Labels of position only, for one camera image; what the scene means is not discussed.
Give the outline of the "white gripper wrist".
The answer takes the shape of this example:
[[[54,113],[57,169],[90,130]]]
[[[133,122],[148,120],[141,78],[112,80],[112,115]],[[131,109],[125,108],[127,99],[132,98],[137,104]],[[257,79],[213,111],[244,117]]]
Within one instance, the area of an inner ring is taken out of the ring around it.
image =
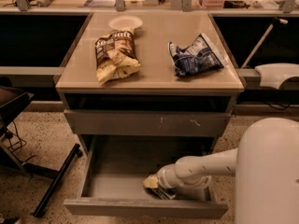
[[[174,164],[162,167],[157,174],[149,175],[143,181],[143,187],[146,189],[157,189],[159,185],[164,189],[173,189],[182,184],[182,180],[176,174]]]

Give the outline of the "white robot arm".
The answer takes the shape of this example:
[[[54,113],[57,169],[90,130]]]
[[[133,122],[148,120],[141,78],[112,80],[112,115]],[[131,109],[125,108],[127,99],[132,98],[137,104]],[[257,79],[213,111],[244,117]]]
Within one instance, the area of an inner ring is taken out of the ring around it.
[[[299,122],[260,119],[237,148],[182,157],[143,187],[164,199],[182,190],[194,196],[213,175],[235,177],[235,224],[299,224]]]

